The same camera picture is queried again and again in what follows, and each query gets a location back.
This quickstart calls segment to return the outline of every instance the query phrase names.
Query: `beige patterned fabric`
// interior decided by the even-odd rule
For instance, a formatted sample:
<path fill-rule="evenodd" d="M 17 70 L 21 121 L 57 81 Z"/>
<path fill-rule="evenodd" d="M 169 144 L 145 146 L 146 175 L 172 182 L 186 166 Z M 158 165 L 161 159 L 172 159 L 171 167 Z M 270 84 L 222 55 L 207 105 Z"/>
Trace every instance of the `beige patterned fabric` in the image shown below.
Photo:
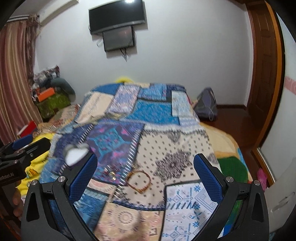
<path fill-rule="evenodd" d="M 73 121 L 79 110 L 79 105 L 74 104 L 59 110 L 49 122 L 38 124 L 38 131 L 33 133 L 33 137 L 45 133 L 54 133 L 57 129 L 64 127 Z"/>
<path fill-rule="evenodd" d="M 108 109 L 113 97 L 113 95 L 94 92 L 88 102 L 83 106 L 76 122 L 82 124 L 101 118 Z"/>
<path fill-rule="evenodd" d="M 92 188 L 96 191 L 103 192 L 109 194 L 109 201 L 113 197 L 113 194 L 116 190 L 116 186 L 108 183 L 98 182 L 94 179 L 91 179 L 87 185 L 87 187 Z"/>
<path fill-rule="evenodd" d="M 164 211 L 140 211 L 106 203 L 94 231 L 99 240 L 157 241 Z"/>
<path fill-rule="evenodd" d="M 193 158 L 198 153 L 203 153 L 213 166 L 220 169 L 204 129 L 144 129 L 134 167 L 150 176 L 151 186 L 142 194 L 130 186 L 118 187 L 113 201 L 131 208 L 164 208 L 165 185 L 199 179 L 193 168 Z M 144 173 L 136 173 L 129 183 L 141 189 L 149 179 Z"/>

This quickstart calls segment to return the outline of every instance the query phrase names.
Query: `orange box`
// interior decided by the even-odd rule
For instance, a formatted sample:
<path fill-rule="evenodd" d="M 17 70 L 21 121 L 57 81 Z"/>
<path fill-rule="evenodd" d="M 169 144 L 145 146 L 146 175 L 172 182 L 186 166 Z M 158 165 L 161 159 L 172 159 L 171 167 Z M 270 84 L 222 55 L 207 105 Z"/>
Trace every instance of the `orange box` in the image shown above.
<path fill-rule="evenodd" d="M 54 88 L 50 87 L 38 95 L 38 100 L 39 100 L 39 102 L 41 102 L 54 94 L 55 94 Z"/>

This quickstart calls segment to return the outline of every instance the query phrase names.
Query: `patchwork quilt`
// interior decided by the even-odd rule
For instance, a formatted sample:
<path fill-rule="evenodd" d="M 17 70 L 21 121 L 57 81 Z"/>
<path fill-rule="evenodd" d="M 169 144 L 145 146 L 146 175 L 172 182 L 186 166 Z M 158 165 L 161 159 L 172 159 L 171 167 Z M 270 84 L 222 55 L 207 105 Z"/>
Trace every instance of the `patchwork quilt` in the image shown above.
<path fill-rule="evenodd" d="M 183 86 L 108 84 L 86 93 L 54 136 L 40 182 L 54 181 L 66 166 L 63 148 L 82 142 L 98 166 L 74 205 L 99 240 L 190 241 L 217 206 L 193 158 L 203 153 L 221 168 Z"/>

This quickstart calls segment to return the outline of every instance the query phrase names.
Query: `pink object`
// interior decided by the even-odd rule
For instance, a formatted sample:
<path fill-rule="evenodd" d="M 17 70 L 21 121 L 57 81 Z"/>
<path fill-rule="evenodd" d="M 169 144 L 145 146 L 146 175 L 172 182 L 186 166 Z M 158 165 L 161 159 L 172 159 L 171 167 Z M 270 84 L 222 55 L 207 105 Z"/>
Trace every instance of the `pink object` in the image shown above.
<path fill-rule="evenodd" d="M 296 95 L 296 81 L 289 76 L 285 77 L 285 88 Z"/>
<path fill-rule="evenodd" d="M 126 129 L 122 129 L 121 134 L 128 136 L 128 132 Z"/>
<path fill-rule="evenodd" d="M 262 168 L 259 168 L 257 172 L 257 179 L 261 183 L 263 191 L 265 191 L 265 189 L 267 189 L 267 176 L 262 170 Z"/>

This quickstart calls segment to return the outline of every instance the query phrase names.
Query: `red box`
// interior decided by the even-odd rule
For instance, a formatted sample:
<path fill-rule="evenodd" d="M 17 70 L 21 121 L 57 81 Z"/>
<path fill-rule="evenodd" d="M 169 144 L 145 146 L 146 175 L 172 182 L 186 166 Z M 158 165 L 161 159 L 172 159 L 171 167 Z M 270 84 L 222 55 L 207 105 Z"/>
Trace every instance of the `red box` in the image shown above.
<path fill-rule="evenodd" d="M 18 138 L 22 138 L 24 136 L 27 136 L 28 134 L 33 134 L 33 132 L 36 130 L 37 130 L 37 125 L 32 120 L 19 131 L 17 136 Z"/>

